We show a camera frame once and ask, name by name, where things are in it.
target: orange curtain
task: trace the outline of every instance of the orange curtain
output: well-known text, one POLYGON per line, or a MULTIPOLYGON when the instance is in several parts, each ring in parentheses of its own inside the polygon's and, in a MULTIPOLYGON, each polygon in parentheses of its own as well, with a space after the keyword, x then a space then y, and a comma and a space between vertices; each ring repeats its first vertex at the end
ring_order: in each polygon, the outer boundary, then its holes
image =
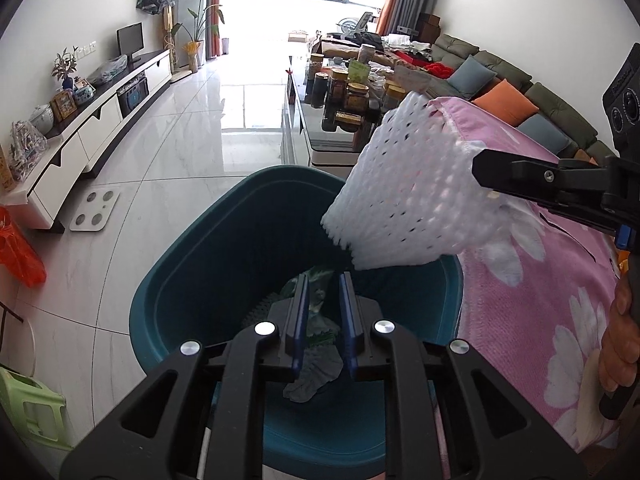
POLYGON ((395 32, 394 30, 386 30, 389 26, 389 21, 391 20, 391 14, 393 13, 394 6, 398 0, 385 0, 385 5, 382 7, 382 12, 380 12, 380 17, 378 19, 378 26, 376 27, 376 32, 380 36, 386 36, 391 32, 395 32))
MULTIPOLYGON (((220 0, 207 0, 207 6, 219 4, 220 0)), ((220 38, 213 33, 211 25, 219 25, 220 17, 218 13, 211 9, 209 11, 209 17, 207 18, 207 59, 220 56, 222 54, 222 48, 220 47, 220 38)))

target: sofa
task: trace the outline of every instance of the sofa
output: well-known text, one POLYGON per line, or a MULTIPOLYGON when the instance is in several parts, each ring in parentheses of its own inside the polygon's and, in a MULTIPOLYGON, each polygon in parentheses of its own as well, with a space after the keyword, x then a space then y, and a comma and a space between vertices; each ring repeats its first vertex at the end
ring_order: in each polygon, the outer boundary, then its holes
MULTIPOLYGON (((542 83, 533 83, 532 76, 518 67, 501 59, 495 54, 480 50, 478 46, 459 40, 447 34, 441 34, 431 46, 431 57, 454 70, 462 66, 465 60, 473 56, 483 66, 496 73, 494 81, 483 88, 482 95, 495 86, 497 80, 507 80, 524 96, 536 105, 539 113, 551 121, 568 137, 568 144, 557 155, 560 158, 574 158, 578 150, 584 150, 599 165, 603 165, 607 155, 615 155, 606 144, 598 140, 598 132, 571 105, 546 88, 542 83)), ((432 97, 466 98, 446 79, 428 75, 427 94, 432 97)))

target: pink floral cloth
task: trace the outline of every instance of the pink floral cloth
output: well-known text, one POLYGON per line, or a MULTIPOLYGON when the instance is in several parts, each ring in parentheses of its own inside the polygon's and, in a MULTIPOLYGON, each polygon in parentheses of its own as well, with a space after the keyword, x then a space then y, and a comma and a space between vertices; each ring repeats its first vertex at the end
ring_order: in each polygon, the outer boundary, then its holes
MULTIPOLYGON (((432 100, 465 140, 557 158, 484 110, 432 100)), ((482 247, 460 255, 458 336, 468 340, 577 451, 612 431, 597 409, 598 353, 617 280, 607 237, 513 198, 517 214, 482 247)))

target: hand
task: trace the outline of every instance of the hand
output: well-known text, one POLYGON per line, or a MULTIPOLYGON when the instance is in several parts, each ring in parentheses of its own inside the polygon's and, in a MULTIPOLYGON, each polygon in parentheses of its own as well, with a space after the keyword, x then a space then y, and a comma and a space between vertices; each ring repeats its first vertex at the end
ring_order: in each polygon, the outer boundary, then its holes
POLYGON ((631 288, 625 274, 616 285, 598 363, 600 383, 608 392, 614 392, 618 386, 632 386, 638 373, 640 328, 631 319, 630 308, 631 288))

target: blue pillow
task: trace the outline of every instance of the blue pillow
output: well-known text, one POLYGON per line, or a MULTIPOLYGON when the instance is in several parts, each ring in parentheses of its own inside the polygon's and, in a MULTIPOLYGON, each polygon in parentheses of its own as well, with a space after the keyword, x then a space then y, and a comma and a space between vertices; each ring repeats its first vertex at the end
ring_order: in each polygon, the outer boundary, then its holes
POLYGON ((491 79, 495 77, 495 72, 489 70, 473 57, 467 57, 447 82, 460 92, 465 99, 473 98, 491 79))
POLYGON ((518 126, 518 129, 554 155, 564 150, 571 142, 560 128, 541 114, 531 116, 518 126))

